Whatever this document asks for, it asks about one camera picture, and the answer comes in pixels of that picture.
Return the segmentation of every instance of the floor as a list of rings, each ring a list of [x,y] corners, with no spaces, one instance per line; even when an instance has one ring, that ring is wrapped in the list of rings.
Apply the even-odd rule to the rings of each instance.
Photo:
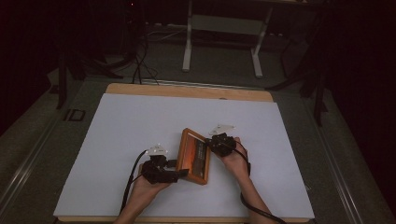
[[[265,77],[257,79],[245,45],[208,42],[201,38],[207,34],[197,34],[192,48],[191,70],[182,72],[183,28],[160,29],[163,28],[159,28],[158,34],[148,36],[147,55],[141,70],[143,84],[158,82],[160,85],[205,85],[263,91],[265,87],[286,79],[280,52],[287,40],[280,36],[269,35],[265,39],[260,53]],[[57,95],[46,92],[1,136],[0,192],[3,198],[0,223],[54,221],[54,207],[101,95],[111,82],[132,82],[135,68],[133,63],[115,71],[124,76],[123,80],[102,77],[87,68],[89,74],[84,81],[68,79],[69,95],[63,109],[56,110]],[[49,77],[56,81],[56,75],[55,70]],[[307,186],[315,221],[319,224],[395,223],[332,99],[332,93],[325,92],[327,112],[322,113],[323,125],[319,127],[312,116],[314,101],[300,97],[300,86],[301,83],[296,83],[272,94],[279,105]],[[81,122],[64,121],[66,110],[73,108],[86,110],[86,118]],[[28,155],[35,159],[27,160]],[[21,181],[18,187],[11,182],[13,178]]]

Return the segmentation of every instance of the table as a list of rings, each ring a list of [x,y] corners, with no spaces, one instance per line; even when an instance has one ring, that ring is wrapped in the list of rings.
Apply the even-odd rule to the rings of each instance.
[[[243,35],[256,35],[257,44],[251,49],[254,73],[257,78],[262,78],[262,68],[260,65],[259,52],[262,47],[268,22],[271,19],[274,6],[303,7],[305,10],[322,10],[322,4],[308,3],[305,0],[259,0],[268,5],[265,17],[262,21],[244,20],[236,18],[224,18],[216,16],[197,15],[192,11],[192,0],[189,0],[188,19],[187,19],[187,41],[184,51],[183,67],[184,72],[190,71],[191,63],[191,32],[192,30],[206,30],[215,32],[225,32]]]
[[[134,102],[140,101],[138,106],[135,106],[133,111],[142,112],[142,109],[145,106],[149,106],[150,108],[154,108],[151,110],[144,110],[145,115],[142,118],[134,119],[136,114],[131,114],[131,111],[127,110],[127,107],[130,105],[129,101],[134,99]],[[147,145],[147,142],[152,142],[153,139],[161,139],[161,143],[163,146],[170,146],[169,148],[175,148],[178,145],[177,139],[179,135],[173,134],[172,128],[168,128],[164,125],[166,122],[172,123],[174,125],[174,118],[172,114],[164,113],[158,114],[158,118],[153,117],[153,114],[157,114],[158,111],[168,111],[166,106],[170,104],[176,103],[179,104],[180,102],[183,105],[193,105],[193,104],[212,104],[211,107],[216,106],[217,104],[227,105],[231,104],[234,106],[234,103],[238,103],[242,106],[242,108],[249,108],[249,105],[256,106],[256,105],[267,105],[269,110],[266,111],[266,115],[263,116],[263,120],[266,120],[266,126],[271,126],[271,122],[275,122],[275,120],[281,120],[280,114],[278,117],[278,110],[276,104],[272,103],[272,96],[269,92],[266,91],[241,91],[241,90],[225,90],[225,89],[207,89],[207,88],[192,88],[192,87],[171,87],[171,86],[139,86],[139,85],[128,85],[128,84],[111,84],[108,86],[106,90],[106,94],[102,98],[101,104],[96,111],[95,117],[92,121],[91,127],[87,133],[86,139],[81,147],[81,151],[76,159],[75,165],[68,177],[66,184],[64,186],[63,193],[61,195],[60,201],[58,202],[58,206],[54,212],[54,215],[58,217],[61,221],[112,221],[114,220],[115,216],[117,215],[118,203],[120,203],[121,194],[123,192],[124,183],[126,183],[128,173],[130,172],[130,166],[132,161],[130,161],[131,157],[135,158],[134,155],[131,156],[131,149],[126,148],[126,150],[122,149],[122,145],[129,146],[130,138],[138,139],[139,141],[133,141],[134,147],[136,148],[144,148]],[[158,104],[151,104],[152,102],[161,102],[162,105]],[[110,116],[107,113],[111,113],[109,111],[119,111],[119,109],[124,109],[123,112],[120,111],[113,115],[111,118],[114,119],[104,119]],[[261,116],[261,111],[254,112],[253,110],[246,110],[245,113],[248,116]],[[148,119],[145,119],[145,116],[149,118],[149,120],[154,119],[152,123],[149,123]],[[183,116],[182,115],[175,115],[174,117],[177,118],[178,122],[181,123],[176,125],[177,130],[180,130],[180,127],[185,127],[185,123],[183,123]],[[212,123],[210,121],[210,117],[208,115],[205,116],[209,120],[209,124]],[[234,120],[234,115],[230,116],[224,114],[223,117],[230,117],[231,120]],[[128,118],[134,119],[134,128],[129,128],[129,121]],[[199,124],[197,124],[196,120],[192,120],[190,116],[187,116],[188,121],[193,124],[195,122],[194,128],[200,133],[203,133],[203,129],[200,127],[203,125],[202,123],[207,122],[207,120],[199,120]],[[139,124],[139,121],[147,121],[147,127],[143,127]],[[241,119],[238,125],[236,126],[237,129],[240,128],[241,130],[245,129],[245,133],[255,132],[256,129],[254,128],[255,125],[262,124],[254,119]],[[126,132],[117,132],[114,130],[119,130],[120,126],[128,127],[130,129],[130,133]],[[249,131],[246,130],[246,127],[252,127],[253,130]],[[167,135],[163,134],[164,132],[159,132],[158,129],[165,128],[167,130]],[[276,198],[271,198],[271,196],[266,196],[267,198],[264,199],[267,201],[268,206],[270,209],[277,215],[277,213],[282,213],[285,204],[290,203],[297,203],[294,205],[295,209],[295,217],[283,217],[285,220],[289,222],[305,222],[309,218],[313,217],[312,208],[309,203],[309,199],[307,198],[306,191],[304,188],[304,183],[301,179],[301,175],[299,173],[299,169],[297,163],[292,155],[292,150],[290,147],[289,141],[280,141],[281,139],[287,138],[286,131],[284,127],[276,126],[270,130],[272,133],[276,135],[275,139],[270,137],[271,134],[265,134],[264,136],[260,135],[260,138],[256,138],[255,136],[241,136],[242,139],[246,139],[245,147],[254,146],[249,145],[257,141],[258,139],[265,139],[266,144],[269,146],[268,149],[261,149],[265,150],[265,153],[268,159],[272,159],[267,161],[265,158],[261,160],[265,161],[268,165],[272,165],[273,167],[277,167],[278,165],[282,166],[281,170],[290,170],[291,173],[286,174],[282,178],[278,178],[278,176],[267,176],[266,178],[270,182],[277,183],[280,186],[272,186],[270,189],[283,189],[286,190],[287,193],[291,194],[289,197],[282,198],[282,196]],[[104,132],[106,134],[106,138],[100,136],[100,133]],[[282,147],[278,148],[277,150],[271,149],[272,141],[276,142],[276,139],[280,142],[276,144],[280,144]],[[249,153],[257,151],[256,149],[252,148],[249,150]],[[176,152],[170,153],[170,157],[176,156]],[[252,179],[258,182],[262,181],[262,177],[260,177],[259,173],[265,173],[262,171],[254,172],[255,169],[260,170],[261,165],[260,161],[257,161],[256,158],[251,158],[251,162],[253,165],[252,168]],[[224,216],[216,215],[216,211],[214,211],[213,216],[203,216],[199,214],[200,211],[192,211],[195,214],[198,214],[196,217],[192,217],[190,215],[185,216],[186,214],[182,212],[183,207],[177,207],[180,202],[186,200],[186,197],[189,199],[193,199],[189,204],[194,205],[197,203],[196,201],[202,201],[207,208],[202,208],[204,213],[209,213],[206,209],[210,209],[210,207],[215,206],[221,210],[221,207],[225,207],[227,209],[233,209],[236,202],[239,201],[239,192],[235,192],[237,189],[235,188],[235,184],[233,180],[230,179],[229,175],[224,175],[221,172],[223,167],[219,166],[219,161],[211,160],[210,161],[210,170],[209,171],[209,182],[208,185],[202,187],[196,184],[188,183],[187,181],[179,180],[179,183],[175,184],[174,188],[168,188],[167,193],[164,192],[163,194],[159,195],[156,200],[158,200],[155,204],[152,204],[145,212],[139,217],[136,222],[246,222],[248,221],[246,218],[246,208],[236,208],[233,213],[236,213],[235,216],[230,216],[229,214],[225,214]],[[218,195],[222,195],[226,193],[226,197],[220,197],[221,199],[225,199],[226,202],[223,200],[215,200],[213,201],[213,197],[197,197],[197,194],[213,194],[213,189],[219,185],[224,185],[223,191],[215,193]],[[259,192],[262,191],[262,184],[259,185]],[[307,208],[308,211],[303,211],[303,216],[299,217],[297,214],[301,213],[299,209]],[[161,214],[162,210],[166,210],[165,214],[170,214],[171,216],[166,216]],[[153,217],[153,214],[159,214],[158,217]]]

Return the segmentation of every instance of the person's right hand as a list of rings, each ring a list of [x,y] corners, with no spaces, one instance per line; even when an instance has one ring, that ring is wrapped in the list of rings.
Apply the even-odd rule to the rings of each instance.
[[[233,140],[236,141],[236,150],[238,150],[245,157],[247,156],[246,150],[241,145],[239,137],[235,137]],[[230,155],[225,157],[219,157],[224,163],[228,171],[236,178],[241,179],[248,177],[248,165],[244,158],[237,152],[233,151]]]

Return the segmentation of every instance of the white table leg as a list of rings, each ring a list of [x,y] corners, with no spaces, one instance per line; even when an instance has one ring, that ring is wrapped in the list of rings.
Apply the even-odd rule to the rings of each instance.
[[[187,43],[186,49],[184,50],[184,60],[183,60],[183,72],[190,71],[190,61],[191,61],[191,17],[192,17],[192,0],[189,1],[189,17],[187,18]]]
[[[260,29],[257,45],[255,48],[251,49],[251,58],[253,61],[254,74],[256,75],[256,78],[262,78],[262,67],[260,66],[259,52],[260,48],[262,47],[262,41],[264,40],[265,32],[267,31],[268,22],[271,18],[272,12],[273,8],[270,7],[265,17],[265,21],[262,23],[262,28]]]

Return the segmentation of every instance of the open wooden case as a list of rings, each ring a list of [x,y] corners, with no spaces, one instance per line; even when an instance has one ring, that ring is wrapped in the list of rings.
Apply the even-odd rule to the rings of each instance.
[[[188,128],[184,129],[180,140],[176,170],[189,169],[189,174],[184,179],[205,185],[209,174],[209,160],[210,149],[205,143],[205,138]]]

